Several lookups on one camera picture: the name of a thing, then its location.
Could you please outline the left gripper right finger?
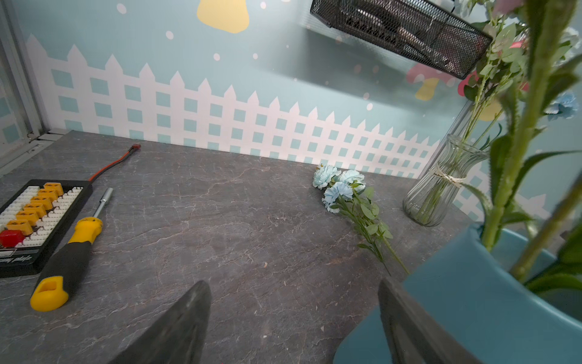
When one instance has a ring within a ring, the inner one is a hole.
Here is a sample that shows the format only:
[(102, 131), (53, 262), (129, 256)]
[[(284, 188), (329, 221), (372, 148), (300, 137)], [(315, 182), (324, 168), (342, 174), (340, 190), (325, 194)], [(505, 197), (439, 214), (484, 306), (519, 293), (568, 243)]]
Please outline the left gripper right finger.
[(392, 362), (480, 362), (444, 330), (398, 281), (382, 279), (378, 300)]

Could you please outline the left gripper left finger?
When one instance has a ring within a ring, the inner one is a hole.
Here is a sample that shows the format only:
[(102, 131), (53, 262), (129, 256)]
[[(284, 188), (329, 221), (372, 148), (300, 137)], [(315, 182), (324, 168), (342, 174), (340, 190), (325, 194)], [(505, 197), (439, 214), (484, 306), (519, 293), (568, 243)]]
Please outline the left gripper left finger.
[(112, 363), (199, 363), (209, 324), (212, 292), (196, 282)]

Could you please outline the teal ceramic vase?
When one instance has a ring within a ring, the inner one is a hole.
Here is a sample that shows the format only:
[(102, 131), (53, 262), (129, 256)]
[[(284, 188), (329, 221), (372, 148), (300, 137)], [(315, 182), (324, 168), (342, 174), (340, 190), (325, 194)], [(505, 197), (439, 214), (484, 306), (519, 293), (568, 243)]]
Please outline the teal ceramic vase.
[[(508, 268), (526, 246), (504, 231), (492, 251), (470, 227), (400, 283), (479, 363), (579, 363), (581, 290), (534, 294)], [(556, 260), (542, 252), (530, 279)], [(380, 303), (339, 345), (336, 363), (394, 363)]]

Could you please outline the light blue rose stem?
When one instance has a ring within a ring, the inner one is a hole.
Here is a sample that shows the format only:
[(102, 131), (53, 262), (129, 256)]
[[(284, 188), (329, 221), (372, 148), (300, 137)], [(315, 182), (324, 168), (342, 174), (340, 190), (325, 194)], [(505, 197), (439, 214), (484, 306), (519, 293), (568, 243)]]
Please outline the light blue rose stem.
[(312, 186), (323, 192), (321, 201), (328, 212), (351, 221), (362, 238), (358, 248), (372, 253), (386, 270), (389, 268), (384, 253), (388, 252), (402, 270), (409, 273), (391, 245), (393, 235), (380, 218), (374, 188), (366, 185), (363, 174), (353, 169), (341, 171), (333, 165), (320, 164), (315, 169)]

